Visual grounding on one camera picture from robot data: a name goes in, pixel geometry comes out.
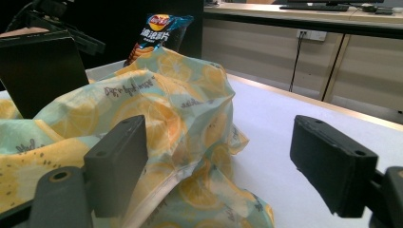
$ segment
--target black object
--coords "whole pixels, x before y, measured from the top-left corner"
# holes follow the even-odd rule
[[[307,6],[308,3],[290,3],[288,0],[275,0],[271,5],[304,5]]]
[[[380,15],[392,15],[393,10],[392,9],[387,9],[387,8],[378,8],[376,9],[375,14],[380,14]]]
[[[84,162],[95,215],[123,215],[147,162],[144,116],[120,122],[92,147]]]
[[[0,38],[0,80],[25,119],[88,84],[80,54],[65,30]]]
[[[371,227],[403,225],[403,167],[376,171],[377,155],[320,120],[296,116],[291,160],[342,218],[373,211]]]
[[[284,5],[281,10],[316,10],[316,11],[347,11],[348,6],[324,6],[324,5]]]
[[[204,0],[76,1],[68,9],[64,20],[106,44],[102,55],[82,53],[86,68],[126,59],[140,38],[148,13],[193,16],[194,21],[186,29],[178,52],[201,58],[203,4]]]
[[[364,6],[362,7],[362,11],[364,12],[376,12],[377,7],[376,6]]]
[[[53,18],[61,18],[65,15],[67,4],[74,0],[33,0],[32,7],[35,11],[43,12]]]
[[[352,3],[383,3],[384,0],[288,0],[289,3],[326,3],[328,6]]]
[[[47,19],[46,16],[40,15],[37,12],[27,13],[27,23],[30,27],[47,29],[49,31],[67,30],[76,43],[76,47],[83,53],[89,55],[102,54],[105,51],[106,45],[90,36],[85,35],[77,28],[60,22]]]
[[[92,227],[92,210],[99,218],[122,216],[146,162],[144,116],[123,120],[86,153],[82,169],[45,174],[33,200],[0,215],[1,227]]]

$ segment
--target table surface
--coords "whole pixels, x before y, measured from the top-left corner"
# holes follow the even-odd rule
[[[250,142],[233,157],[235,182],[268,202],[278,228],[369,227],[363,218],[333,216],[322,198],[290,160],[296,115],[330,124],[378,156],[377,169],[403,165],[403,125],[389,123],[332,104],[279,90],[233,75],[234,124]]]

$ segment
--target black cable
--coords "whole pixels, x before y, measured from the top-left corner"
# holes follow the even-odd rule
[[[305,35],[306,35],[306,31],[303,31],[299,34],[299,37],[298,37],[297,57],[296,57],[296,62],[294,63],[293,78],[291,79],[290,87],[288,88],[288,91],[290,91],[290,92],[293,92],[293,84],[294,84],[294,79],[296,77],[296,68],[297,68],[297,62],[298,62],[298,58],[299,58],[299,51],[301,49],[302,39]]]
[[[29,7],[31,7],[31,6],[32,6],[32,3],[30,2],[30,3],[26,4],[22,9],[20,9],[20,10],[17,12],[17,14],[15,14],[15,16],[12,18],[12,20],[11,20],[11,22],[9,23],[9,25],[7,26],[5,32],[18,29],[18,25],[15,26],[15,23],[16,23],[16,22],[19,22],[21,15],[22,15],[23,13],[25,13],[26,10],[27,10]]]
[[[328,80],[326,82],[325,90],[323,91],[323,95],[322,95],[322,97],[320,99],[322,102],[325,100],[326,93],[327,93],[327,90],[329,88],[330,81],[332,80],[332,77],[333,77],[333,72],[335,71],[335,68],[336,68],[338,55],[340,54],[341,47],[343,46],[343,42],[344,42],[345,37],[346,37],[346,34],[343,34],[343,36],[341,37],[340,45],[338,46],[337,54],[336,54],[335,60],[333,61],[333,64],[332,64],[332,70],[330,71]]]

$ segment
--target potato chip bag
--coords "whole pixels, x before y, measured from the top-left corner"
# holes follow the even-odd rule
[[[125,67],[132,64],[139,56],[159,47],[178,51],[187,27],[193,22],[193,16],[174,16],[168,14],[148,14],[139,41],[125,61]]]

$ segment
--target cloth bag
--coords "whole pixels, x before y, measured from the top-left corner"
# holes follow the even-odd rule
[[[18,119],[0,100],[0,212],[31,200],[36,182],[83,156],[118,122],[145,116],[148,162],[117,227],[273,227],[270,206],[232,182],[248,139],[232,123],[224,69],[164,47]]]

